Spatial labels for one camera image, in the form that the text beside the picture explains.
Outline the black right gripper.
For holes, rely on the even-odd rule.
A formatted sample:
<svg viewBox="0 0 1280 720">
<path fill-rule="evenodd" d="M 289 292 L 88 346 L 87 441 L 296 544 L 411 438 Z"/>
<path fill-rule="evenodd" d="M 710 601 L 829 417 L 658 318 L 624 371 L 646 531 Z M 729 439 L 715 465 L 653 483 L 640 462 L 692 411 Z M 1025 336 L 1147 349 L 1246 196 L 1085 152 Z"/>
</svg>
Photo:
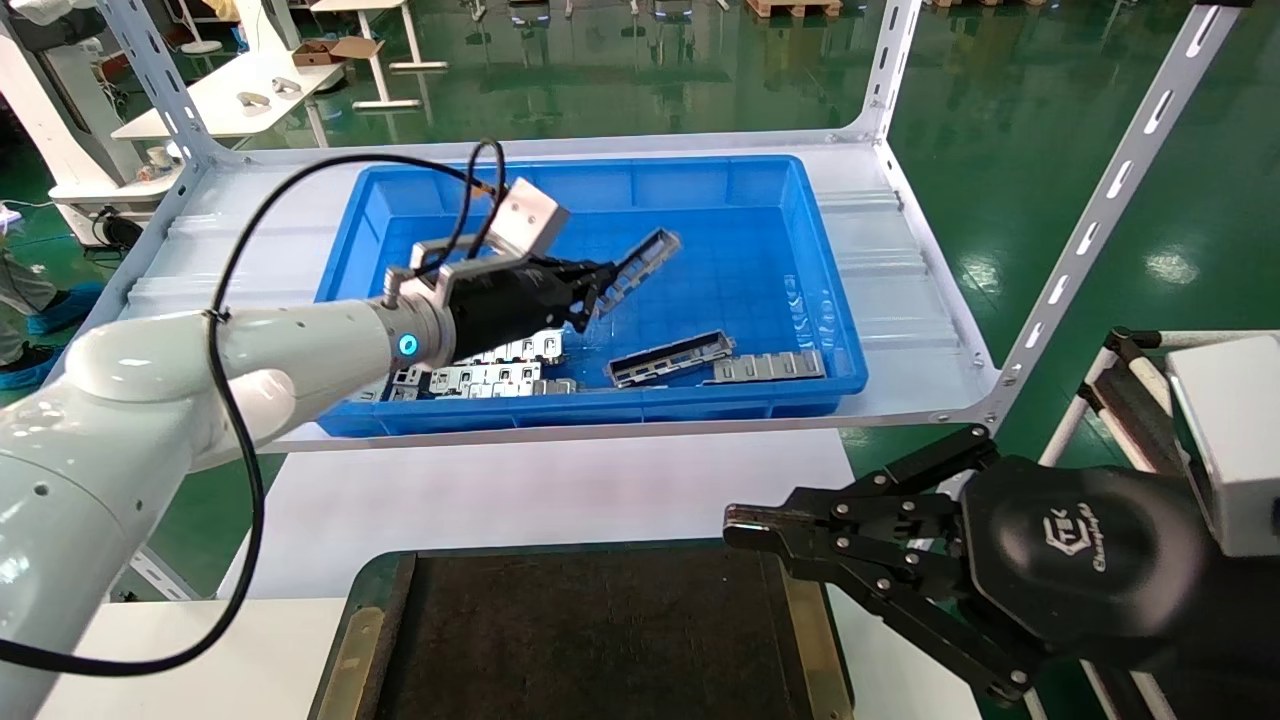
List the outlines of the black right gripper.
<svg viewBox="0 0 1280 720">
<path fill-rule="evenodd" d="M 978 471 L 960 493 L 972 583 L 1051 651 L 1144 673 L 1277 670 L 1277 560 L 1225 555 L 1187 480 L 998 457 L 984 427 L 964 427 L 844 488 L 732 503 L 724 542 L 780 552 L 787 533 L 810 530 L 950 539 L 960 509 L 940 487 Z M 837 585 L 992 701 L 1030 691 L 1030 667 L 886 565 L 828 546 L 792 556 L 790 574 Z"/>
</svg>

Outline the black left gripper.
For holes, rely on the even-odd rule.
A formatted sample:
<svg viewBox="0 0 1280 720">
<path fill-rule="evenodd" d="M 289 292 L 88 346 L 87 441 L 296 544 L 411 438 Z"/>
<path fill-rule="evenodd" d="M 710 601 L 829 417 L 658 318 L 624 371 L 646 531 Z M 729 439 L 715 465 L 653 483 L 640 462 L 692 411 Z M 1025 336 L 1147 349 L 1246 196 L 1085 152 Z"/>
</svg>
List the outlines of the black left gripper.
<svg viewBox="0 0 1280 720">
<path fill-rule="evenodd" d="M 449 361 L 566 325 L 585 334 L 600 295 L 618 274 L 617 263 L 534 259 L 458 282 L 448 301 L 454 323 Z"/>
</svg>

